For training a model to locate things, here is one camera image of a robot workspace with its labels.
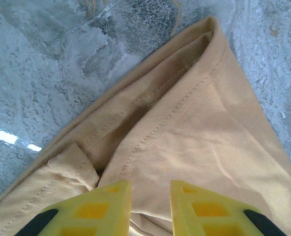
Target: marble floor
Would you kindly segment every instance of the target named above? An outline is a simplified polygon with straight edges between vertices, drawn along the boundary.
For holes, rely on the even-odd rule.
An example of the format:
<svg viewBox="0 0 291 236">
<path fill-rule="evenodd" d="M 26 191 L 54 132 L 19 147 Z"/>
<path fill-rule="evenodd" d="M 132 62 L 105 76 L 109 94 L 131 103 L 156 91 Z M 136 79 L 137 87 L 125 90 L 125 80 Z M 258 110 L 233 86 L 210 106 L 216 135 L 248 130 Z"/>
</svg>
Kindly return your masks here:
<svg viewBox="0 0 291 236">
<path fill-rule="evenodd" d="M 208 15 L 291 159 L 291 0 L 0 0 L 0 193 L 128 70 Z"/>
</svg>

